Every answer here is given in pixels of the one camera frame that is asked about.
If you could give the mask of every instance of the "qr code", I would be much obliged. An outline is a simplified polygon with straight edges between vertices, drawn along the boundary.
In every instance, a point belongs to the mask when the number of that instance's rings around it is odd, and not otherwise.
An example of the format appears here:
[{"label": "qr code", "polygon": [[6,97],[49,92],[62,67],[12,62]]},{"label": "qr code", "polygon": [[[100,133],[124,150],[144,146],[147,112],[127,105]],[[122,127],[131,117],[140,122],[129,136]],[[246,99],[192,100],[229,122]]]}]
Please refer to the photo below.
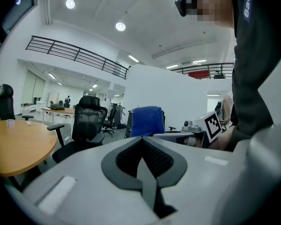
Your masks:
[{"label": "qr code", "polygon": [[213,139],[218,133],[221,132],[221,125],[215,113],[205,119],[205,123],[211,139]]}]

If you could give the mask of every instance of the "chair headrest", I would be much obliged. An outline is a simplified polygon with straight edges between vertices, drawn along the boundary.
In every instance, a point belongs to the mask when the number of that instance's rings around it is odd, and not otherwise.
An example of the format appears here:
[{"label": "chair headrest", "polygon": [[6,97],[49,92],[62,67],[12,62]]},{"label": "chair headrest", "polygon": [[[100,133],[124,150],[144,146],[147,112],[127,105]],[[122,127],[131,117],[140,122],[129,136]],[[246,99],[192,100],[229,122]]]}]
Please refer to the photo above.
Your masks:
[{"label": "chair headrest", "polygon": [[6,97],[6,98],[11,98],[13,95],[14,95],[13,88],[7,84],[3,84],[1,96]]},{"label": "chair headrest", "polygon": [[83,96],[80,101],[79,105],[82,107],[87,107],[95,110],[100,110],[100,98],[92,97],[92,96]]}]

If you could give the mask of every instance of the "white strip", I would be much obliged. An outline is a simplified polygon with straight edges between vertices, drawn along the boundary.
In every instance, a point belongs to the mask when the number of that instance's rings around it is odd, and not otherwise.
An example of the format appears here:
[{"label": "white strip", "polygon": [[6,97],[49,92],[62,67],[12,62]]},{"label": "white strip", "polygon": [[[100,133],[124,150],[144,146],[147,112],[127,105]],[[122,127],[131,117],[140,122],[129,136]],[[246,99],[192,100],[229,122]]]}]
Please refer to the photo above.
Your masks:
[{"label": "white strip", "polygon": [[52,191],[39,203],[38,208],[48,215],[55,214],[75,183],[75,178],[68,176],[63,177]]},{"label": "white strip", "polygon": [[210,156],[205,157],[204,160],[208,161],[210,163],[215,163],[215,164],[222,165],[222,166],[226,166],[228,163],[227,160],[222,160],[222,159],[218,159],[218,158],[210,157]]}]

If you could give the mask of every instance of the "chair armrest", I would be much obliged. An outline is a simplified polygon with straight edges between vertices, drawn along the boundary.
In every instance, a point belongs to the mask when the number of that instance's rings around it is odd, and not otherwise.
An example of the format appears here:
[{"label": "chair armrest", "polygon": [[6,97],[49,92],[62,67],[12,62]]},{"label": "chair armrest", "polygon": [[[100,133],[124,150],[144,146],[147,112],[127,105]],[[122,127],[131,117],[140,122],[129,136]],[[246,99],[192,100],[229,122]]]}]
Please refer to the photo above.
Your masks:
[{"label": "chair armrest", "polygon": [[53,131],[53,130],[61,129],[64,126],[65,126],[64,124],[56,124],[56,125],[52,125],[52,126],[47,127],[47,129],[49,131]]},{"label": "chair armrest", "polygon": [[24,118],[25,121],[28,121],[29,118],[34,118],[34,117],[30,116],[30,115],[24,115],[24,116],[22,116],[22,118]]},{"label": "chair armrest", "polygon": [[65,126],[64,124],[56,124],[56,125],[52,125],[52,126],[47,127],[47,129],[49,131],[56,130],[58,141],[59,141],[59,143],[62,147],[64,146],[64,141],[62,140],[60,129],[63,128],[64,126]]},{"label": "chair armrest", "polygon": [[94,144],[96,146],[102,145],[102,141],[105,138],[103,133],[98,133],[92,140],[86,139],[88,143]]}]

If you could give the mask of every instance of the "desk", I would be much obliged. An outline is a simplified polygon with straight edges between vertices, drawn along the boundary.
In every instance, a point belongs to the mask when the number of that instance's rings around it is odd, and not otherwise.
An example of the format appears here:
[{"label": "desk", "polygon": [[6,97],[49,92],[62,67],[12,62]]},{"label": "desk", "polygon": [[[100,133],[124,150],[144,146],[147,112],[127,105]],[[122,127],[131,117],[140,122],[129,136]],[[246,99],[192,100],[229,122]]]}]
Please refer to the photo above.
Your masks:
[{"label": "desk", "polygon": [[15,120],[15,127],[8,128],[0,121],[0,175],[16,176],[41,163],[53,151],[57,141],[55,131],[47,126],[24,120]]},{"label": "desk", "polygon": [[[71,116],[71,136],[73,133],[73,125],[74,125],[74,114],[75,114],[75,109],[73,108],[65,108],[64,110],[52,110],[51,108],[48,107],[42,107],[42,123],[44,124],[44,113],[62,113],[63,115],[69,115]],[[52,116],[52,123],[54,125],[54,115]]]}]

